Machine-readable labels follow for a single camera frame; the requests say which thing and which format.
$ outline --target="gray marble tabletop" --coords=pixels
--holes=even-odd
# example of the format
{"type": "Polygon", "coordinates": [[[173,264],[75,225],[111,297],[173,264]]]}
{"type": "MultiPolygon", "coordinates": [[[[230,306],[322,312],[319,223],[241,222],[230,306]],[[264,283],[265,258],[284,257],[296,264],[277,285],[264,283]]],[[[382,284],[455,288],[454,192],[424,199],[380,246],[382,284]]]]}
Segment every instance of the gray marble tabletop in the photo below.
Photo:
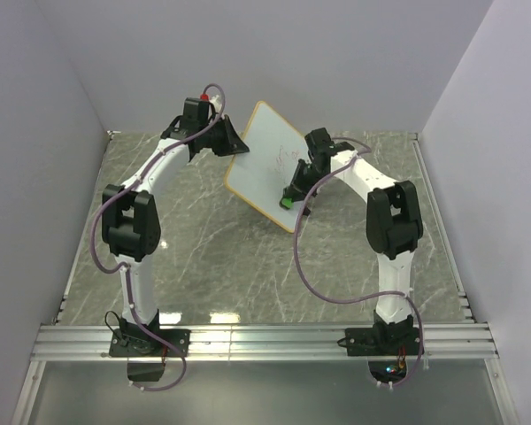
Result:
{"type": "MultiPolygon", "coordinates": [[[[422,172],[407,133],[345,133],[373,148],[366,160],[383,173],[415,183],[425,235],[412,267],[413,298],[424,321],[462,321],[458,289],[422,172]]],[[[94,210],[108,183],[121,183],[153,152],[158,135],[116,134],[105,154],[94,210]]],[[[155,296],[162,321],[181,324],[371,321],[375,301],[330,305],[301,283],[291,235],[223,186],[230,158],[199,154],[158,199],[162,236],[154,254],[155,296]]],[[[312,203],[300,252],[305,273],[322,293],[352,298],[378,289],[378,267],[365,234],[366,205],[334,180],[312,203]]],[[[96,325],[121,312],[119,276],[96,269],[87,248],[78,253],[61,323],[96,325]]],[[[97,238],[104,263],[114,259],[97,238]]]]}

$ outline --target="purple cable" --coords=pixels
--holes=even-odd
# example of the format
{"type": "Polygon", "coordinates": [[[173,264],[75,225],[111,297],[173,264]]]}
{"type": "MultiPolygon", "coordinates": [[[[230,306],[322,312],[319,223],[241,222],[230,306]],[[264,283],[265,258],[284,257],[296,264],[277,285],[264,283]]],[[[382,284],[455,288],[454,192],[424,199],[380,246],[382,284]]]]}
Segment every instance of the purple cable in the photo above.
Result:
{"type": "Polygon", "coordinates": [[[133,182],[130,186],[128,186],[127,188],[124,188],[121,192],[119,192],[116,195],[114,195],[113,197],[111,197],[108,201],[106,201],[104,204],[102,204],[100,206],[100,208],[98,208],[98,210],[96,211],[96,213],[94,215],[94,218],[92,220],[92,225],[91,225],[91,228],[90,228],[90,238],[89,238],[88,249],[90,250],[90,255],[91,255],[95,265],[100,269],[100,271],[103,272],[103,273],[106,273],[106,274],[114,274],[114,273],[118,272],[122,267],[127,267],[127,270],[126,270],[127,302],[130,305],[130,312],[132,313],[132,317],[134,318],[134,321],[135,321],[135,324],[137,325],[137,327],[140,328],[144,334],[146,334],[147,336],[155,339],[156,341],[159,341],[162,345],[166,346],[168,349],[170,349],[173,352],[175,352],[181,358],[181,361],[182,361],[182,364],[183,364],[183,368],[181,370],[181,373],[180,373],[179,377],[175,381],[173,381],[173,382],[171,382],[171,383],[169,383],[169,384],[167,384],[165,386],[162,386],[162,387],[145,387],[145,386],[140,385],[138,383],[135,383],[135,382],[133,383],[133,385],[136,388],[139,388],[139,389],[145,390],[145,391],[169,390],[170,388],[172,388],[175,385],[177,385],[181,381],[181,379],[183,379],[183,376],[185,376],[185,373],[187,372],[187,361],[185,360],[185,356],[183,355],[181,350],[179,350],[173,344],[168,343],[165,339],[160,338],[159,336],[157,336],[153,332],[149,331],[145,326],[143,326],[142,321],[140,320],[140,317],[137,315],[137,313],[135,312],[135,309],[134,309],[134,295],[132,293],[132,276],[130,274],[130,265],[126,261],[122,261],[122,262],[118,263],[113,268],[108,268],[108,267],[106,267],[105,265],[102,264],[102,262],[100,261],[100,258],[98,258],[98,253],[96,252],[96,228],[98,227],[98,222],[100,221],[100,219],[103,216],[103,213],[106,211],[106,209],[109,208],[116,201],[118,201],[121,197],[123,197],[127,193],[129,193],[131,190],[134,190],[135,188],[137,188],[142,183],[142,181],[146,177],[146,175],[148,175],[148,173],[150,172],[151,168],[154,167],[157,164],[157,162],[162,157],[164,157],[166,155],[167,152],[175,149],[178,146],[181,146],[181,145],[183,145],[185,143],[189,143],[192,140],[195,140],[197,137],[199,137],[199,136],[203,135],[204,133],[206,133],[207,131],[209,131],[212,127],[214,127],[214,125],[217,122],[219,122],[219,120],[222,118],[222,114],[224,113],[224,108],[225,108],[225,106],[227,104],[227,100],[226,100],[226,96],[224,94],[224,90],[218,84],[214,84],[214,83],[208,84],[204,88],[203,93],[206,94],[207,90],[212,88],[212,87],[214,87],[215,89],[217,89],[219,91],[220,96],[222,98],[222,106],[220,107],[220,111],[216,114],[216,117],[214,117],[214,119],[211,122],[209,122],[209,124],[205,128],[203,128],[201,131],[199,131],[197,133],[194,133],[193,135],[190,135],[189,137],[186,137],[186,138],[184,138],[183,140],[180,140],[177,143],[170,144],[169,146],[167,146],[163,150],[163,152],[158,152],[156,155],[154,155],[154,157],[150,160],[150,162],[148,162],[148,164],[146,164],[146,166],[140,172],[140,175],[139,175],[138,179],[135,182],[133,182]]]}
{"type": "Polygon", "coordinates": [[[320,179],[318,182],[316,182],[314,184],[314,186],[312,186],[311,190],[309,190],[309,193],[307,193],[307,195],[304,197],[304,201],[301,204],[301,208],[299,209],[299,213],[297,214],[297,220],[296,220],[296,225],[295,225],[295,233],[293,234],[293,257],[295,259],[295,266],[296,266],[297,272],[299,274],[299,277],[301,278],[301,280],[304,283],[304,286],[315,297],[320,298],[320,299],[322,299],[323,301],[325,301],[327,303],[339,304],[339,305],[356,304],[356,303],[362,303],[364,301],[367,301],[368,299],[379,298],[379,297],[382,297],[382,296],[397,296],[397,297],[403,297],[403,298],[405,298],[407,300],[407,302],[409,303],[411,309],[415,313],[415,316],[417,316],[417,322],[419,324],[419,353],[417,354],[417,359],[415,360],[415,364],[413,365],[412,369],[409,371],[407,376],[404,379],[402,379],[401,381],[399,381],[399,382],[397,382],[397,383],[395,383],[393,385],[393,387],[397,387],[399,385],[402,385],[402,384],[406,383],[409,379],[411,379],[411,377],[413,376],[415,370],[419,366],[419,363],[421,361],[421,357],[423,355],[423,341],[424,341],[424,339],[423,339],[423,320],[421,319],[419,310],[417,310],[417,307],[415,306],[413,301],[406,294],[404,294],[403,292],[400,292],[398,290],[384,290],[382,292],[376,292],[374,294],[365,295],[363,297],[358,297],[358,298],[353,298],[353,299],[330,298],[330,297],[327,297],[325,295],[322,295],[320,292],[318,292],[316,289],[314,289],[312,287],[312,285],[309,283],[309,281],[305,277],[303,269],[301,268],[301,262],[299,260],[299,248],[298,248],[299,229],[301,227],[301,220],[303,219],[304,209],[307,206],[307,202],[312,197],[312,194],[315,193],[315,191],[320,186],[322,186],[323,184],[328,182],[328,180],[330,180],[335,175],[337,175],[337,174],[341,173],[342,171],[347,170],[348,168],[354,166],[354,164],[360,158],[361,155],[363,155],[365,153],[369,153],[369,152],[372,151],[370,149],[370,147],[367,146],[366,144],[360,142],[359,140],[352,139],[350,137],[333,137],[333,140],[346,140],[346,141],[349,141],[349,142],[359,143],[360,145],[362,145],[365,148],[365,150],[361,151],[361,152],[358,152],[358,154],[356,156],[354,156],[350,160],[350,162],[348,164],[346,164],[345,166],[343,166],[343,167],[341,167],[341,168],[339,168],[339,169],[327,174],[322,179],[320,179]]]}

